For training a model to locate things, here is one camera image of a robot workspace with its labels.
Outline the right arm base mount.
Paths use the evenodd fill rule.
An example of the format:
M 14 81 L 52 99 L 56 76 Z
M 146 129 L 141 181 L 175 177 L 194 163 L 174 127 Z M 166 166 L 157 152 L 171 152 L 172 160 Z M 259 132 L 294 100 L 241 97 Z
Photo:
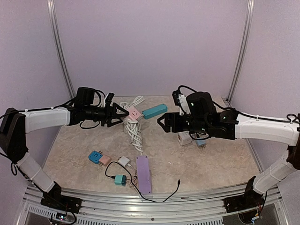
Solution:
M 263 194 L 254 191 L 254 180 L 255 176 L 248 181 L 243 194 L 227 197 L 223 200 L 227 213 L 246 210 L 263 204 Z

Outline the white usb charger plug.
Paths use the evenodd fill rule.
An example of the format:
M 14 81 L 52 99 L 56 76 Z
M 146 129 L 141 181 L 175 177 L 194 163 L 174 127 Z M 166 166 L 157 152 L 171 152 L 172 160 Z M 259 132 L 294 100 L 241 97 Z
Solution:
M 118 159 L 118 163 L 120 163 L 124 167 L 132 167 L 131 160 L 128 157 L 122 156 Z

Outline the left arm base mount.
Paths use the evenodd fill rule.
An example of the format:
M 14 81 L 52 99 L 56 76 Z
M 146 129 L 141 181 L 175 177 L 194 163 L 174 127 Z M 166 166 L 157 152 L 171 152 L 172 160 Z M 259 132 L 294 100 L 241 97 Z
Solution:
M 61 194 L 61 187 L 54 182 L 54 186 L 48 191 L 42 191 L 41 204 L 53 209 L 71 213 L 78 213 L 81 208 L 82 199 Z

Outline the white cube socket with sticker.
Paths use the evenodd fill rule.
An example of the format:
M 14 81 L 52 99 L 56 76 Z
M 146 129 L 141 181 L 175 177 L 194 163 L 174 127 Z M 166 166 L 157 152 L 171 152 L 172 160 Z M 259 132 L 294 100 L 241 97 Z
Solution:
M 178 140 L 180 146 L 188 145 L 188 144 L 192 143 L 192 141 L 193 141 L 193 139 L 189 135 L 188 131 L 179 132 L 177 134 L 177 140 Z

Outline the pink plug adapter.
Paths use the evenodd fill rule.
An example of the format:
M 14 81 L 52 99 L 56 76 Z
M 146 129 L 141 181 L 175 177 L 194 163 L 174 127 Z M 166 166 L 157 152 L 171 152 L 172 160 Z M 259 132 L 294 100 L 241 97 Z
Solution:
M 99 164 L 103 165 L 103 166 L 107 166 L 110 162 L 111 162 L 111 158 L 107 155 L 103 155 L 100 159 L 99 159 Z

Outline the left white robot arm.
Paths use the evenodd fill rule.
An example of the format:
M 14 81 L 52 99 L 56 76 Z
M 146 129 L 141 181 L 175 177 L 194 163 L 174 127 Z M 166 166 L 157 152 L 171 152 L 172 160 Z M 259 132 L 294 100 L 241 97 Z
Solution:
M 62 208 L 66 199 L 61 187 L 44 172 L 30 155 L 26 135 L 45 128 L 81 125 L 90 120 L 97 125 L 112 127 L 120 124 L 129 112 L 113 102 L 113 93 L 80 87 L 76 97 L 59 106 L 17 110 L 8 108 L 1 116 L 0 147 L 12 166 L 41 190 L 53 207 Z

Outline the light blue plug adapter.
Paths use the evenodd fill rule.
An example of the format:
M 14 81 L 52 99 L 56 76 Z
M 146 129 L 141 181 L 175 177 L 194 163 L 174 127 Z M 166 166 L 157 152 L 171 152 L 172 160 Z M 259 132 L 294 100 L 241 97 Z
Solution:
M 206 147 L 206 140 L 199 139 L 195 141 L 196 145 L 200 149 L 204 149 Z

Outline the purple rectangular power block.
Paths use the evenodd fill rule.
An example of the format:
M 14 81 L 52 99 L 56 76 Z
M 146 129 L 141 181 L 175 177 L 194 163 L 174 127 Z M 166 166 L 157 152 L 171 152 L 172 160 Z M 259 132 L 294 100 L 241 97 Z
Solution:
M 152 186 L 151 186 L 149 158 L 147 156 L 137 156 L 136 169 L 137 169 L 139 191 L 142 193 L 142 195 L 151 194 Z

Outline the pink socket block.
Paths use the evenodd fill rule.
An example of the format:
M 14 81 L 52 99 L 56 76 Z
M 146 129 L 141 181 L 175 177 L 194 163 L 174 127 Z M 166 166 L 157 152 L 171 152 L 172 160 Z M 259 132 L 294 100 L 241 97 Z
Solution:
M 130 120 L 138 120 L 142 116 L 142 114 L 134 106 L 127 108 L 127 111 L 129 112 L 127 117 Z

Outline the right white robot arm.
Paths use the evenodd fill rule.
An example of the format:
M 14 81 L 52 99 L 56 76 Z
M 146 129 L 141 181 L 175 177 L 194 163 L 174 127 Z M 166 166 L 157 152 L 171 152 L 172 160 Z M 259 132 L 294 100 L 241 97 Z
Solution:
M 166 112 L 157 123 L 166 133 L 187 131 L 189 135 L 203 134 L 228 140 L 259 139 L 287 145 L 287 151 L 266 171 L 248 181 L 240 204 L 250 208 L 258 197 L 300 168 L 300 119 L 289 114 L 285 119 L 260 117 L 226 107 L 219 107 L 209 93 L 193 92 L 184 96 L 179 90 L 172 93 L 179 112 Z

